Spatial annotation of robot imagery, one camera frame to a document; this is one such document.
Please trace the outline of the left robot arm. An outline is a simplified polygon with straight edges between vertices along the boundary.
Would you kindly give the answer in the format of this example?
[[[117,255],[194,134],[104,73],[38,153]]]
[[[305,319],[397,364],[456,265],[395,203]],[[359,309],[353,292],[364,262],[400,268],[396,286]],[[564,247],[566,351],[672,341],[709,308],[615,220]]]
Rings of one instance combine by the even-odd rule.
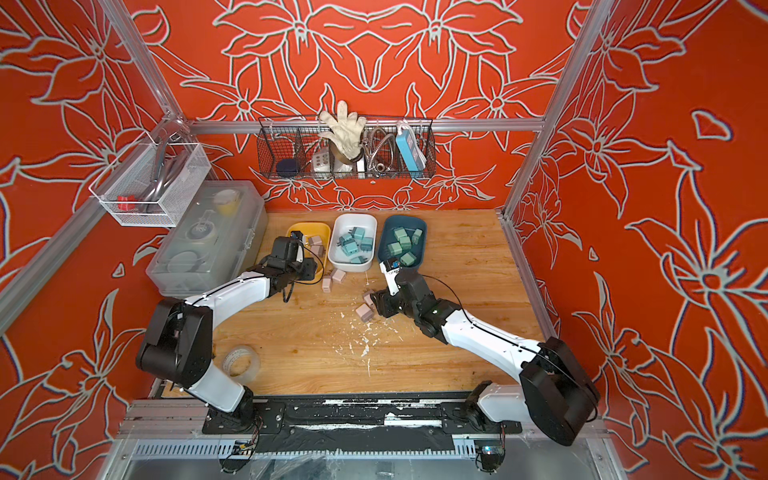
[[[233,280],[185,299],[165,297],[155,307],[137,356],[137,368],[181,386],[214,413],[243,427],[254,417],[253,393],[213,361],[215,329],[245,308],[314,279],[316,256],[303,235],[277,237],[271,253]]]

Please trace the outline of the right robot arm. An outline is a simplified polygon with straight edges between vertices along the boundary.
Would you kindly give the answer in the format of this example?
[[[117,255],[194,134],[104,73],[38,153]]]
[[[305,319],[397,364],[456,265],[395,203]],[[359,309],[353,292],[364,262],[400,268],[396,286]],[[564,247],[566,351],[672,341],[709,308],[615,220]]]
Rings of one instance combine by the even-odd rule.
[[[387,287],[372,294],[377,313],[402,314],[429,338],[463,349],[494,365],[514,381],[484,382],[466,400],[475,423],[531,422],[548,439],[572,445],[598,414],[600,394],[571,348],[551,336],[526,339],[486,323],[455,299],[435,296],[426,277],[397,260],[380,264]]]

